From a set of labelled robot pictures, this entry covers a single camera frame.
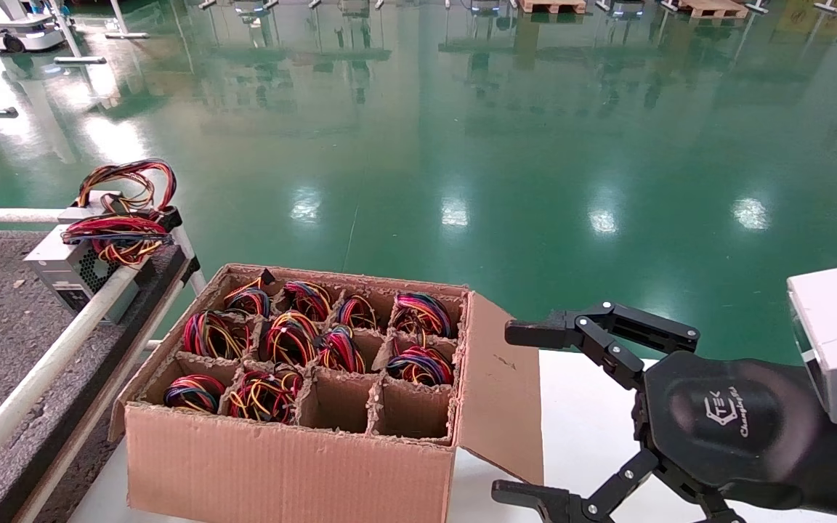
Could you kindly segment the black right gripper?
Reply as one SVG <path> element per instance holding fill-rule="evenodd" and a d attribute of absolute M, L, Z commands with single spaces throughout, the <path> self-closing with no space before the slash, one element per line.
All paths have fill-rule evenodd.
<path fill-rule="evenodd" d="M 700 340 L 695 328 L 615 302 L 554 310 L 539 322 L 511 319 L 504 337 L 512 346 L 575 349 L 625 390 L 642 390 L 648 423 L 642 440 L 658 453 L 641 449 L 587 498 L 496 480 L 495 502 L 531 508 L 543 522 L 612 522 L 615 510 L 666 465 L 688 499 L 695 490 L 713 490 L 766 509 L 837 514 L 837 424 L 804 368 L 704 360 L 691 354 Z M 623 340 L 671 355 L 644 371 Z"/>

